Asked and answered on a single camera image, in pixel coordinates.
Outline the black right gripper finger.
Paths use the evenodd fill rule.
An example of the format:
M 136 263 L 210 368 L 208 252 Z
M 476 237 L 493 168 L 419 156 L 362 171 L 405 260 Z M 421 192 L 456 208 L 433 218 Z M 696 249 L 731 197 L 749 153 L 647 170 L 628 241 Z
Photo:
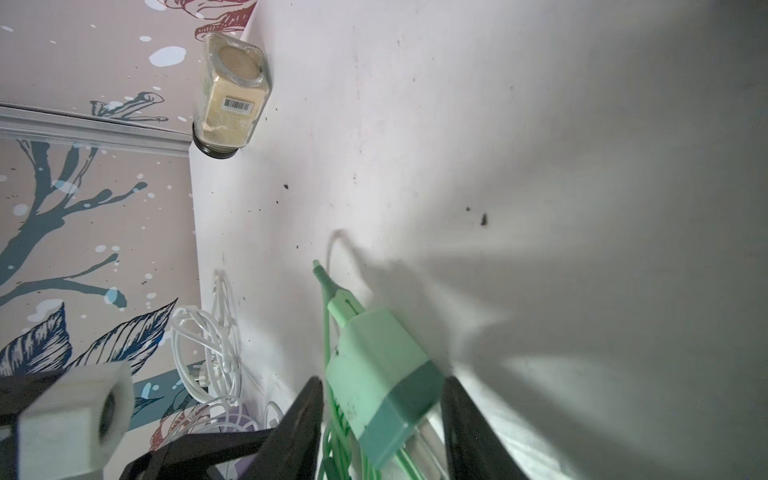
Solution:
M 254 454 L 272 432 L 268 429 L 256 434 Z M 184 435 L 129 463 L 119 479 L 220 479 L 213 471 L 231 451 L 225 446 L 226 440 L 221 433 Z
M 445 379 L 440 406 L 450 479 L 528 479 L 456 377 Z
M 259 433 L 261 443 L 241 479 L 316 478 L 323 395 L 322 381 L 311 377 L 278 426 Z

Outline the purple power strip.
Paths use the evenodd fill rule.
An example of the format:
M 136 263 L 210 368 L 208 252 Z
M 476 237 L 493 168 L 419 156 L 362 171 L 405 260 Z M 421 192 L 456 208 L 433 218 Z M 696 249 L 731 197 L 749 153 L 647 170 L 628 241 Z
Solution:
M 205 431 L 225 434 L 225 446 L 231 449 L 228 457 L 215 465 L 219 478 L 241 479 L 254 459 L 256 434 L 276 428 L 283 418 L 282 409 L 273 401 L 267 403 L 261 414 L 251 413 L 245 404 L 228 409 L 213 407 Z

